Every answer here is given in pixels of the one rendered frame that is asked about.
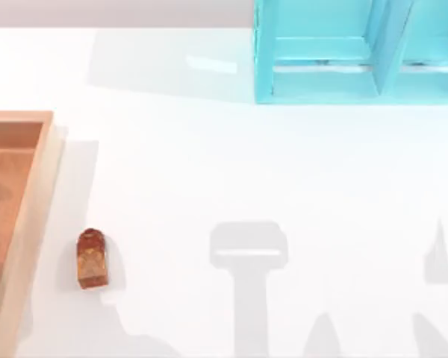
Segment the light blue rack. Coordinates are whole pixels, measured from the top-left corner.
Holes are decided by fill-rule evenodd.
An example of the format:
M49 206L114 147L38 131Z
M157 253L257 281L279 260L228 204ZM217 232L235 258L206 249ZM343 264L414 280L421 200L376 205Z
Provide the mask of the light blue rack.
M448 0L254 0L261 104L448 104Z

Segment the brown bread loaf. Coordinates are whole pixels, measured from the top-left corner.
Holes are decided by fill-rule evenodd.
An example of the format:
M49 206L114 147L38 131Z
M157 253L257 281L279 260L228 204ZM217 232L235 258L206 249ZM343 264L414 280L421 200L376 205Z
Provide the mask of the brown bread loaf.
M95 228L83 231L76 244L77 278L82 289L108 285L105 235Z

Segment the shallow salmon-coloured box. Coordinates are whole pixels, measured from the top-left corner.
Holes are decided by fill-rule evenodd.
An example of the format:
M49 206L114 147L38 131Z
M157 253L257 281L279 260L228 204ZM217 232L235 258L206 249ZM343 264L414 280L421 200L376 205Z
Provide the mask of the shallow salmon-coloured box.
M52 111L0 110L0 358L13 358L63 152Z

